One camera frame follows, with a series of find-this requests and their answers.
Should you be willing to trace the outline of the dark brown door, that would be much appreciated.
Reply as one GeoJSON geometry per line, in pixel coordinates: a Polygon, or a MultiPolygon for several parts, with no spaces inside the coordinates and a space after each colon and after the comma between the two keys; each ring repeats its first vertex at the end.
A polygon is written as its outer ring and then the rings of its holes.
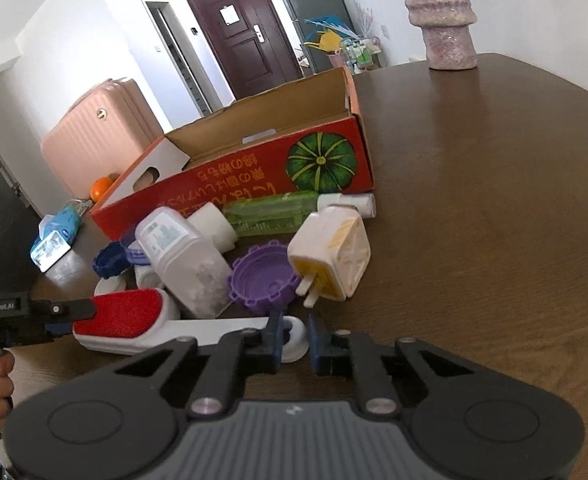
{"type": "Polygon", "coordinates": [[[236,99],[303,76],[272,0],[187,3],[236,99]]]}

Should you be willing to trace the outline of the purple gear-shaped lid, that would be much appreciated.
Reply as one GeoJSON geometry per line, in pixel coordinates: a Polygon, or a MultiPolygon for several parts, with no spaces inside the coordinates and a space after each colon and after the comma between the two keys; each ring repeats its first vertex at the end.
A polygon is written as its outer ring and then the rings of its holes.
{"type": "Polygon", "coordinates": [[[297,297],[300,276],[287,258],[287,246],[278,240],[255,245],[232,264],[228,277],[233,304],[257,316],[286,311],[297,297]]]}

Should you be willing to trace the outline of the pink textured vase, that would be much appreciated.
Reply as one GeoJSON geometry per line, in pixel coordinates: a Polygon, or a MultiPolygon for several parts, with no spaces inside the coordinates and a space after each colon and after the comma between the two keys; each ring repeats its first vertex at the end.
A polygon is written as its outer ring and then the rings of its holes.
{"type": "Polygon", "coordinates": [[[477,16],[470,0],[405,0],[409,22],[422,31],[431,70],[472,70],[477,53],[469,26],[477,16]]]}

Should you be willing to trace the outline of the large white plastic jar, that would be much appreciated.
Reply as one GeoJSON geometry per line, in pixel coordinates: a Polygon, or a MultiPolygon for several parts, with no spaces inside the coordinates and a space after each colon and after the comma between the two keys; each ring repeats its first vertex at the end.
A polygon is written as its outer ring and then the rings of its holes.
{"type": "Polygon", "coordinates": [[[178,211],[156,208],[134,236],[160,281],[193,318],[218,318],[229,307],[228,262],[178,211]]]}

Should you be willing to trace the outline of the small white bottle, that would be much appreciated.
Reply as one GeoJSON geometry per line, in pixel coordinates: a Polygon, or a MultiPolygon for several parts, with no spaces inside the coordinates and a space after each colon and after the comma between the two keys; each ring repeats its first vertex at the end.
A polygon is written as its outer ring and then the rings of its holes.
{"type": "Polygon", "coordinates": [[[213,243],[221,254],[231,252],[239,240],[232,224],[213,203],[206,203],[187,217],[187,222],[213,243]]]}

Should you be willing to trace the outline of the orange fruit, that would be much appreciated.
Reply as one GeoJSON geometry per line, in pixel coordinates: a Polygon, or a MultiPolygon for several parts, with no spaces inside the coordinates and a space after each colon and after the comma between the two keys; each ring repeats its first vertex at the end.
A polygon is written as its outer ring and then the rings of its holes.
{"type": "Polygon", "coordinates": [[[100,200],[105,196],[105,194],[110,190],[112,185],[114,184],[114,180],[111,177],[102,177],[98,180],[95,180],[90,186],[90,198],[93,203],[99,203],[100,200]]]}

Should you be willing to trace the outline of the blue tissue pack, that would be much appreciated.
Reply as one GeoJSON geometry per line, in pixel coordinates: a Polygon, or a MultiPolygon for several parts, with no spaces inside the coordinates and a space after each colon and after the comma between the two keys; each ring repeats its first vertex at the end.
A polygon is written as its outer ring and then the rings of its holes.
{"type": "Polygon", "coordinates": [[[38,236],[30,248],[30,258],[41,273],[72,249],[82,217],[93,206],[92,200],[69,200],[56,214],[46,214],[38,226],[38,236]]]}

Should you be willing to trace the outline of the red white lint brush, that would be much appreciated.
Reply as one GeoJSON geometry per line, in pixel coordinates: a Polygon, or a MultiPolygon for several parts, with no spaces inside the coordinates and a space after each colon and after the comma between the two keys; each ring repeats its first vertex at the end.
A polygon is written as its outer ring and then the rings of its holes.
{"type": "Polygon", "coordinates": [[[88,350],[134,356],[165,342],[192,337],[213,346],[228,333],[263,330],[268,319],[183,320],[175,301],[158,288],[124,290],[92,298],[96,314],[73,324],[73,335],[88,350]]]}

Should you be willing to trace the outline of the red cardboard pumpkin box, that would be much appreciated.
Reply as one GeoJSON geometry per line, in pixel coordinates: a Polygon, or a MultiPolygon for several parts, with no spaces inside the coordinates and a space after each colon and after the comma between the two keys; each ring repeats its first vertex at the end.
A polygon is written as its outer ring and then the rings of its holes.
{"type": "Polygon", "coordinates": [[[188,216],[206,203],[373,188],[355,82],[348,70],[333,68],[165,134],[122,173],[90,217],[118,240],[158,207],[188,216]]]}

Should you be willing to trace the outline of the green spray bottle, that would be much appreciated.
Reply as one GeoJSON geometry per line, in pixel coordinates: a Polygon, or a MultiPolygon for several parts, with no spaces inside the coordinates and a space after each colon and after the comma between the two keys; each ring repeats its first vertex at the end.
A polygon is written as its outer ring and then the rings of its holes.
{"type": "Polygon", "coordinates": [[[363,219],[376,216],[375,197],[365,194],[319,194],[299,191],[225,204],[222,212],[239,237],[293,234],[309,214],[328,206],[356,208],[363,219]]]}

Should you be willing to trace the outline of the white round jar lid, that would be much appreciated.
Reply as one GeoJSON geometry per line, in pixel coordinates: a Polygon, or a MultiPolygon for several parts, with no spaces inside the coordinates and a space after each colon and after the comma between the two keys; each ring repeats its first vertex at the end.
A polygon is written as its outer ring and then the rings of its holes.
{"type": "Polygon", "coordinates": [[[94,296],[103,296],[123,292],[127,288],[127,281],[121,275],[112,276],[111,278],[101,278],[94,289],[94,296]]]}

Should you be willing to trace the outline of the pink suitcase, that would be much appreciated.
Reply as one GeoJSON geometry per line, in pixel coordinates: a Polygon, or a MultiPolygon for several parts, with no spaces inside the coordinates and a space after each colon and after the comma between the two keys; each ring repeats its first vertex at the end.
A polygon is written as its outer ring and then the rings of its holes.
{"type": "Polygon", "coordinates": [[[163,134],[136,81],[108,79],[67,110],[40,151],[70,196],[87,198],[94,181],[122,174],[163,134]]]}

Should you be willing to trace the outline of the cluttered shelf with bags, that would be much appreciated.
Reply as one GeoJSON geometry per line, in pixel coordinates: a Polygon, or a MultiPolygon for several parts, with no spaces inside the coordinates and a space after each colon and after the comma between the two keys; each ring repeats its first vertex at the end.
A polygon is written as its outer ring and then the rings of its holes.
{"type": "Polygon", "coordinates": [[[344,67],[352,75],[382,67],[383,51],[376,37],[359,36],[335,15],[306,18],[305,24],[312,26],[313,31],[303,44],[322,52],[333,67],[344,67]]]}

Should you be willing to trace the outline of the black box at left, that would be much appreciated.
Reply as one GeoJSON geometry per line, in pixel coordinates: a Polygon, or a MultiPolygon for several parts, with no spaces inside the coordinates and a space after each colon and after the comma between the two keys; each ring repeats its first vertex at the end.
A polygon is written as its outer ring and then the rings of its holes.
{"type": "Polygon", "coordinates": [[[0,176],[0,292],[28,292],[38,278],[30,250],[39,221],[0,176]]]}

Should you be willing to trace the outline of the dark blue gear-shaped lid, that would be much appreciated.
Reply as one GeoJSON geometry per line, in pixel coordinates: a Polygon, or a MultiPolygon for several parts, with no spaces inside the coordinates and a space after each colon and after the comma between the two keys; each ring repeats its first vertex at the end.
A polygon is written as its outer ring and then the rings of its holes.
{"type": "Polygon", "coordinates": [[[130,267],[125,249],[119,242],[111,242],[102,248],[92,261],[93,271],[103,280],[123,274],[130,267]]]}

